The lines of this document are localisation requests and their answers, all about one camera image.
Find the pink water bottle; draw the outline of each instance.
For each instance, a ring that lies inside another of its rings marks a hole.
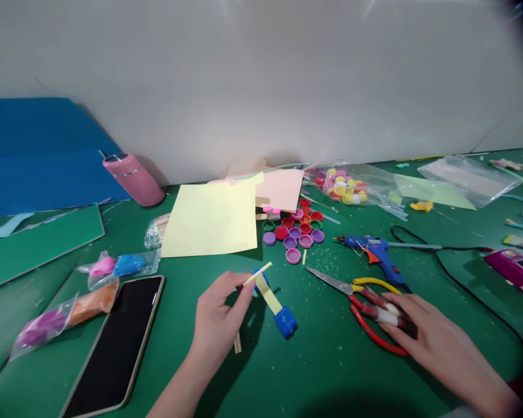
[[[154,206],[164,199],[157,182],[132,154],[111,155],[104,159],[103,166],[141,206]]]

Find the power cord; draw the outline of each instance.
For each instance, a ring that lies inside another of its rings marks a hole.
[[[410,236],[412,236],[413,238],[417,239],[418,241],[420,241],[422,244],[426,244],[428,245],[428,242],[426,242],[424,239],[420,238],[418,235],[416,235],[415,233],[409,231],[407,228],[404,228],[402,226],[399,226],[399,225],[393,225],[390,229],[390,232],[391,232],[391,235],[399,242],[401,243],[406,243],[405,241],[403,241],[397,234],[396,234],[396,230],[399,229],[399,230],[402,230],[403,232],[409,234]],[[471,296],[475,301],[477,301],[478,303],[480,303],[487,311],[489,311],[492,315],[494,315],[495,317],[497,317],[500,321],[502,321],[510,330],[511,332],[513,332],[515,334],[515,336],[517,337],[517,339],[519,340],[519,342],[521,343],[522,345],[522,348],[523,348],[523,337],[521,337],[521,335],[519,334],[519,332],[517,332],[517,330],[515,328],[513,328],[512,325],[510,325],[510,323],[508,321],[506,321],[504,318],[502,318],[502,316],[497,313],[494,309],[492,309],[490,306],[486,305],[478,296],[476,296],[473,292],[471,292],[471,290],[469,290],[469,288],[467,286],[465,286],[464,284],[462,284],[458,279],[456,279],[449,271],[447,271],[447,268],[444,266],[442,260],[440,259],[440,257],[438,256],[438,251],[442,251],[442,250],[454,250],[454,251],[471,251],[471,250],[478,250],[482,253],[491,253],[494,251],[493,248],[490,248],[490,247],[442,247],[442,248],[413,248],[413,250],[417,250],[417,251],[422,251],[423,253],[432,253],[434,255],[434,257],[436,257],[436,260],[438,262],[438,264],[440,265],[440,267],[442,268],[442,270],[444,271],[445,274],[447,274],[447,277],[449,277],[451,280],[453,280],[459,287],[461,287],[469,296]]]

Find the scissors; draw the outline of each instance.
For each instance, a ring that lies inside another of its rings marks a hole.
[[[328,285],[336,288],[341,293],[346,295],[349,300],[353,303],[350,306],[350,310],[353,312],[354,317],[359,322],[360,326],[363,328],[363,330],[368,334],[368,336],[374,341],[376,344],[378,344],[380,347],[388,350],[389,352],[392,352],[394,354],[400,355],[400,356],[408,356],[409,353],[407,353],[404,349],[401,347],[398,347],[397,345],[393,345],[385,341],[382,337],[376,334],[376,332],[370,328],[364,317],[361,315],[361,311],[363,314],[369,316],[370,318],[376,320],[377,322],[384,322],[388,323],[394,326],[397,326],[401,328],[403,331],[405,331],[409,336],[412,338],[416,338],[418,335],[417,328],[415,324],[406,316],[406,314],[399,310],[398,307],[393,305],[388,300],[384,299],[377,293],[373,292],[369,287],[362,286],[363,284],[367,283],[373,283],[378,284],[389,291],[395,293],[395,294],[401,294],[399,290],[391,286],[389,283],[384,282],[383,280],[374,279],[374,278],[362,278],[362,279],[355,279],[353,280],[354,284],[341,282],[340,280],[334,279],[326,274],[323,274],[319,272],[318,270],[315,270],[310,267],[306,267],[306,270],[308,270],[310,273],[312,273],[317,278],[321,279],[322,281],[326,282]],[[368,305],[365,303],[362,303],[355,297],[355,293],[360,293],[362,296],[364,296],[366,299],[368,299],[370,302],[372,302],[375,306]]]

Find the left hand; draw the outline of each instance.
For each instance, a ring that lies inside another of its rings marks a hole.
[[[250,274],[228,271],[219,276],[198,299],[194,341],[190,354],[199,356],[200,361],[213,373],[221,366],[234,344],[246,310],[252,301],[256,281],[253,280],[244,286],[233,307],[225,305],[225,301],[232,291],[249,277]]]

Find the green cutting mat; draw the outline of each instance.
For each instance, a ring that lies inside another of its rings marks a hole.
[[[105,234],[97,205],[0,239],[0,285]]]

